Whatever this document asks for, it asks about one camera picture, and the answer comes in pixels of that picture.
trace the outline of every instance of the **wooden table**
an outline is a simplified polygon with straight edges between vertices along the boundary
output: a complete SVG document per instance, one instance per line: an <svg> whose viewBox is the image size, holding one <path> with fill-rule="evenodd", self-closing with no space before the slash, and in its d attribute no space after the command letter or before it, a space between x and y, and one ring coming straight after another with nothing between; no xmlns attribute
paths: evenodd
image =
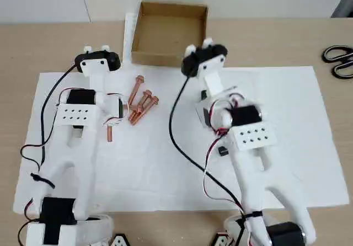
<svg viewBox="0 0 353 246"><path fill-rule="evenodd" d="M330 45L353 45L353 20L233 19L210 20L207 35L227 46L226 66L312 65L320 84L350 196L353 194L353 81L330 74L320 60ZM0 245L18 245L24 216L12 211L24 143L40 72L64 71L84 45L109 44L122 54L124 22L22 24L0 26ZM115 213L115 230L131 245L208 245L222 229L228 211ZM280 220L284 211L273 212ZM316 245L351 245L353 207L311 210Z"/></svg>

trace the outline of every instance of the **open cardboard box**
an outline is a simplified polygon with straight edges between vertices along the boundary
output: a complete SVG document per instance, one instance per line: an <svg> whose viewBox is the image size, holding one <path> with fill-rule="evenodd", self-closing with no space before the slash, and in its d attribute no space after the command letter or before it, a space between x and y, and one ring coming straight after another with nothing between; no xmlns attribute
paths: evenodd
<svg viewBox="0 0 353 246"><path fill-rule="evenodd" d="M180 67L185 48L201 46L207 6L141 2L132 43L132 62Z"/></svg>

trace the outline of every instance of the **copper bolt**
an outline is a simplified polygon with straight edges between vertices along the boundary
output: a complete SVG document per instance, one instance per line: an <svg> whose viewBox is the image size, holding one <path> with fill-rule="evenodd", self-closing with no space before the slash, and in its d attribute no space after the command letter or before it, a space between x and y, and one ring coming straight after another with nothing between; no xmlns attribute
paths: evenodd
<svg viewBox="0 0 353 246"><path fill-rule="evenodd" d="M137 111L137 105L129 105L129 110L131 111Z"/></svg>
<svg viewBox="0 0 353 246"><path fill-rule="evenodd" d="M154 106L155 104L158 104L158 102L159 102L159 99L157 96L151 97L151 100L148 102L146 107L143 109L143 111L137 117L135 117L131 121L131 124L135 125L141 118L143 118L144 115L147 114L147 112L152 108L152 106Z"/></svg>
<svg viewBox="0 0 353 246"><path fill-rule="evenodd" d="M138 89L139 89L141 83L144 83L144 82L145 82L145 79L144 79L143 76L138 75L138 76L136 77L135 86L133 87L132 92L131 92L130 97L129 97L129 100L128 100L129 105L132 104L132 102L133 102L133 100L134 100L134 98L135 98L135 96L136 96L136 93L137 93L137 91L138 91Z"/></svg>
<svg viewBox="0 0 353 246"><path fill-rule="evenodd" d="M107 126L106 127L106 140L108 142L113 141L113 127L112 126Z"/></svg>
<svg viewBox="0 0 353 246"><path fill-rule="evenodd" d="M138 102L137 105L140 105L141 107L144 105L144 103L149 99L151 98L152 96L152 92L150 90L145 90L143 92L143 96L141 98L141 100Z"/></svg>
<svg viewBox="0 0 353 246"><path fill-rule="evenodd" d="M134 119L136 115L138 115L139 113L142 112L142 110L143 110L142 106L140 106L140 104L138 104L138 105L136 106L136 110L133 111L133 112L131 113L131 115L129 116L129 121L131 121L132 119Z"/></svg>
<svg viewBox="0 0 353 246"><path fill-rule="evenodd" d="M137 106L133 106L133 108L135 108L135 109L132 112L132 114L129 116L129 121L132 121L139 113L142 112L144 103L149 98L151 98L151 96L152 96L152 92L150 90L145 90L143 92L143 96L142 96L141 100L138 102Z"/></svg>

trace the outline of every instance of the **black scissors handle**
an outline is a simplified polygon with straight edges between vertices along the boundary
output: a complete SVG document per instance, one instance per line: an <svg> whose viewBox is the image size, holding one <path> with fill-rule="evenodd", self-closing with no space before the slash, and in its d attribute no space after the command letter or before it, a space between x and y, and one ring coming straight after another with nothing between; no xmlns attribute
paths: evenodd
<svg viewBox="0 0 353 246"><path fill-rule="evenodd" d="M353 73L352 74L340 74L339 71L343 68L348 68L350 66L353 66L353 60L347 60L342 64L339 64L335 67L332 68L331 73L334 77L338 79L353 79Z"/></svg>
<svg viewBox="0 0 353 246"><path fill-rule="evenodd" d="M344 51L345 53L343 55L330 57L329 52L333 50L340 50L340 51ZM330 46L324 50L324 52L321 55L321 58L326 63L333 63L338 61L341 61L342 63L344 63L350 58L353 58L353 48L349 46L341 46L341 45Z"/></svg>

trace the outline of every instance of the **black cable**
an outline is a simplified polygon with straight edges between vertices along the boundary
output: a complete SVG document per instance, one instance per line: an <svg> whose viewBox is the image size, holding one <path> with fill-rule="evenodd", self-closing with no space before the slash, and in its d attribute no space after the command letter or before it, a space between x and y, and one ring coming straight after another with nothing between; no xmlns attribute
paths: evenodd
<svg viewBox="0 0 353 246"><path fill-rule="evenodd" d="M24 150L25 148L27 148L27 147L41 147L41 146L44 146L44 145L46 145L46 144L48 143L48 141L49 141L49 139L50 139L50 137L51 137L51 134L52 134L52 132L53 132L53 129L54 129L54 122L55 122L56 114L57 114L57 112L55 112L55 115L54 115L54 118L53 118L53 124L51 125L51 130L50 130L50 133L49 133L49 135L48 135L48 138L44 141L43 144L40 144L40 145L36 145L36 144L26 144L26 145L23 145L23 146L21 147L21 149L20 149L20 154L21 154L22 158L24 158L24 159L26 159L26 160L28 160L28 161L34 162L34 163L37 165L38 172L39 172L39 170L40 170L40 165L39 165L39 163L38 163L36 160L34 160L34 159L31 159L31 158L26 157L26 156L23 154L23 150Z"/></svg>
<svg viewBox="0 0 353 246"><path fill-rule="evenodd" d="M27 226L29 223L31 223L31 222L36 222L36 221L38 221L38 220L39 220L38 218L36 218L36 219L34 219L34 220L29 220L29 221L27 221L26 223L24 223L24 224L20 227L20 229L18 230L18 233L17 233L17 240L18 240L18 243L20 244L20 246L24 246L23 243L22 243L22 241L21 241L21 238L20 238L22 229L24 229L24 227Z"/></svg>
<svg viewBox="0 0 353 246"><path fill-rule="evenodd" d="M242 239L242 236L244 234L244 230L245 230L245 227L241 227L240 228L240 232L239 232L239 235L238 235L238 238L237 238L235 246L239 246L240 245L240 240Z"/></svg>
<svg viewBox="0 0 353 246"><path fill-rule="evenodd" d="M56 89L56 87L59 85L59 83L76 67L76 65L71 66L71 68L69 68L67 70L67 72L65 72L60 79L54 84L54 86L51 88L48 96L45 98L45 101L43 103L41 112L40 112L40 131L41 131L41 144L42 144L42 160L40 165L43 164L43 162L45 161L45 146L44 146L44 142L45 142L45 135L44 135L44 110L45 110L45 106L48 103L50 96L53 94L54 90Z"/></svg>
<svg viewBox="0 0 353 246"><path fill-rule="evenodd" d="M191 159L179 146L178 144L176 143L175 139L174 139L174 136L173 136L173 132L172 132L172 120L173 120L173 115L174 115L174 111L175 111L175 107L177 106L178 102L179 102L179 99L180 99L180 96L181 94L183 93L185 87L186 87L186 84L188 83L190 77L187 77L178 96L176 97L176 100L174 102L174 105L172 107L172 111L170 112L170 115L169 115L169 137L170 137L170 140L172 141L174 147L189 161L191 162L194 166L196 166L199 170L201 170L202 172L205 171L205 169L199 165L197 162L195 162L193 159ZM236 205L242 209L242 205L240 204L239 200L235 197L235 195L227 188L225 187L221 182L219 182L215 177L213 177L212 174L210 173L206 173L206 175L208 177L210 177L220 188L222 188L233 200L234 202L236 203Z"/></svg>

